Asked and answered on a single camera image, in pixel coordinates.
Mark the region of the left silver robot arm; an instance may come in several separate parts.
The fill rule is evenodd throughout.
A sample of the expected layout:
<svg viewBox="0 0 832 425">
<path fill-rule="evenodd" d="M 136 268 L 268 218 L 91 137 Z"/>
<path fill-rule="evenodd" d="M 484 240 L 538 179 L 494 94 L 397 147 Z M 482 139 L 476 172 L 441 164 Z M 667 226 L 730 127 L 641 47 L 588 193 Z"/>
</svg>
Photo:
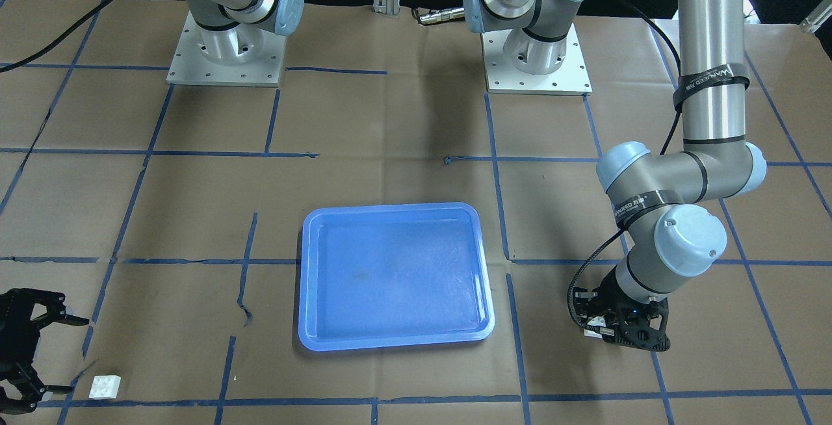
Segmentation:
<svg viewBox="0 0 832 425">
<path fill-rule="evenodd" d="M 463 9 L 473 33 L 505 34 L 496 66 L 530 90 L 577 54 L 569 32 L 583 1 L 463 0 Z M 724 225 L 701 202 L 748 193 L 767 171 L 761 150 L 746 140 L 751 75 L 741 0 L 678 2 L 672 128 L 682 127 L 682 150 L 653 153 L 630 141 L 600 156 L 595 173 L 619 235 L 634 245 L 597 288 L 579 288 L 574 276 L 565 294 L 571 321 L 585 333 L 658 353 L 670 347 L 668 296 L 726 248 Z"/>
</svg>

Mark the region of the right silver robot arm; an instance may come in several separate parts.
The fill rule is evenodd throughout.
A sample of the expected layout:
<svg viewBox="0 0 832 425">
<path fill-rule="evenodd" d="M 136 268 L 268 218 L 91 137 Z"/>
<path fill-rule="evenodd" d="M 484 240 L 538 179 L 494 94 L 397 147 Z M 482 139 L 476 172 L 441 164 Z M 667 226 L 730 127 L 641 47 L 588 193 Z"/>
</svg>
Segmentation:
<svg viewBox="0 0 832 425">
<path fill-rule="evenodd" d="M 185 0 L 189 16 L 166 79 L 190 86 L 277 87 L 285 45 L 297 29 L 304 0 Z M 32 413 L 39 402 L 73 391 L 47 385 L 33 366 L 41 332 L 51 324 L 86 326 L 62 292 L 13 288 L 2 294 L 2 380 L 18 398 L 2 394 L 2 413 Z"/>
</svg>

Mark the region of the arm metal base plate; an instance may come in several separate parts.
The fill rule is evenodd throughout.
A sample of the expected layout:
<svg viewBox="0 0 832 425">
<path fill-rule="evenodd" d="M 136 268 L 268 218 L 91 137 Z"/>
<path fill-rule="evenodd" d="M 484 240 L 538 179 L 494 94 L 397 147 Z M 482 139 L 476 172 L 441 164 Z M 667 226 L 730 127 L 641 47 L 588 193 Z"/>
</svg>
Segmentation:
<svg viewBox="0 0 832 425">
<path fill-rule="evenodd" d="M 241 23 L 208 31 L 191 13 L 170 62 L 168 84 L 278 88 L 287 38 Z"/>
<path fill-rule="evenodd" d="M 593 91 L 574 25 L 552 43 L 532 39 L 522 29 L 480 37 L 489 93 L 588 96 Z"/>
</svg>

